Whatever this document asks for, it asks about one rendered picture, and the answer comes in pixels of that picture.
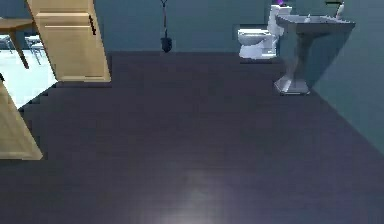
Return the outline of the black toilet plunger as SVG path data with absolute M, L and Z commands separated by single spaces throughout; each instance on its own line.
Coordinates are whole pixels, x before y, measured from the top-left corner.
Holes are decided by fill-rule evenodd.
M 168 0 L 160 0 L 162 4 L 162 12 L 163 12 L 163 29 L 164 36 L 161 38 L 162 50 L 165 53 L 168 53 L 172 50 L 172 39 L 168 36 L 167 29 L 167 13 L 166 13 L 166 3 Z

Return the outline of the white toilet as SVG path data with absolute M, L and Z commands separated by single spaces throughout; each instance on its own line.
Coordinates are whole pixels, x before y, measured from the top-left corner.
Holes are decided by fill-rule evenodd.
M 240 43 L 239 56 L 244 59 L 271 59 L 278 55 L 277 45 L 284 35 L 284 29 L 276 22 L 277 15 L 290 15 L 292 7 L 273 4 L 266 29 L 240 28 L 237 39 Z

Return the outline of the light wooden room door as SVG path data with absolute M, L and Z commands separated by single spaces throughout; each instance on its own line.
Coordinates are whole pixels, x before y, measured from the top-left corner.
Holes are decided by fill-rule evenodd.
M 26 0 L 58 81 L 110 82 L 95 0 Z M 88 16 L 96 28 L 92 34 Z
M 0 159 L 41 160 L 43 154 L 0 81 Z

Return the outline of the grey metal chair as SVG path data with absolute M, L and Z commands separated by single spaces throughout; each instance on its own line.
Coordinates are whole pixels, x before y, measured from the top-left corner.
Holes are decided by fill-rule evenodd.
M 25 41 L 31 51 L 31 53 L 35 56 L 38 64 L 40 64 L 39 56 L 42 55 L 42 51 L 44 50 L 44 46 L 40 40 L 39 35 L 27 36 Z
M 10 51 L 10 53 L 12 53 L 12 49 L 10 47 L 10 44 L 12 43 L 12 41 L 10 40 L 9 35 L 0 35 L 0 43 L 5 44 L 8 50 Z

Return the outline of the white bottle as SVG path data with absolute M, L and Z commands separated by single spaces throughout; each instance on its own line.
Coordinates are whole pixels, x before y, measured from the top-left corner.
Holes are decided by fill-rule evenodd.
M 339 7 L 338 7 L 338 9 L 337 9 L 337 11 L 336 11 L 336 14 L 335 14 L 335 18 L 336 18 L 336 19 L 341 19 L 342 14 L 343 14 L 343 12 L 344 12 L 344 8 L 345 8 L 345 2 L 343 1 L 343 2 L 341 2 L 341 3 L 339 4 Z

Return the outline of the brown wooden table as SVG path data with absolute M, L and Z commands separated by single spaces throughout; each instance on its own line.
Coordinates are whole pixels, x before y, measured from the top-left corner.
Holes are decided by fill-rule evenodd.
M 10 36 L 12 43 L 22 61 L 24 68 L 28 69 L 29 65 L 23 53 L 22 47 L 17 42 L 16 32 L 22 31 L 26 28 L 33 27 L 35 25 L 32 19 L 23 18 L 1 18 L 0 19 L 0 33 L 5 33 Z

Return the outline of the grey pedestal sink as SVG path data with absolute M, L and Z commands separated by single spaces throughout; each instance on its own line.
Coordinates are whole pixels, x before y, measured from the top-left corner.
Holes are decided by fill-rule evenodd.
M 355 22 L 336 19 L 325 15 L 311 15 L 311 21 L 304 23 L 307 15 L 278 15 L 276 22 L 286 33 L 296 34 L 295 60 L 286 73 L 274 82 L 281 95 L 308 95 L 310 89 L 305 80 L 305 67 L 309 50 L 315 39 L 333 33 L 350 32 Z

